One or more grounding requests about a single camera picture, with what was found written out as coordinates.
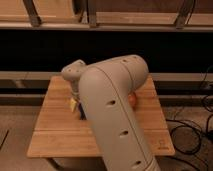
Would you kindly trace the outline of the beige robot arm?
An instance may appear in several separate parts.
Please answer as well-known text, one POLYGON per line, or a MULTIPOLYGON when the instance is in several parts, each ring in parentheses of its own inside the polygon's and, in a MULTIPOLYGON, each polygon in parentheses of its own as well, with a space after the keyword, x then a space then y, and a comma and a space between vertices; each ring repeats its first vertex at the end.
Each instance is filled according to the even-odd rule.
POLYGON ((128 96, 148 77, 138 55, 86 64, 77 60, 61 71, 89 121, 107 171, 161 171, 128 96))

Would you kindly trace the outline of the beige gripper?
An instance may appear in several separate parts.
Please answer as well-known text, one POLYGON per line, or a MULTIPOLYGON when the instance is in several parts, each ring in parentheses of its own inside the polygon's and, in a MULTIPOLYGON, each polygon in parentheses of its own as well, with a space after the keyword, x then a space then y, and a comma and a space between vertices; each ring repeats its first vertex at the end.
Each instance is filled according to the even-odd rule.
POLYGON ((84 61, 76 60, 61 70, 63 79, 70 83, 71 94, 74 99, 79 98, 78 82, 85 67, 86 63, 84 61))

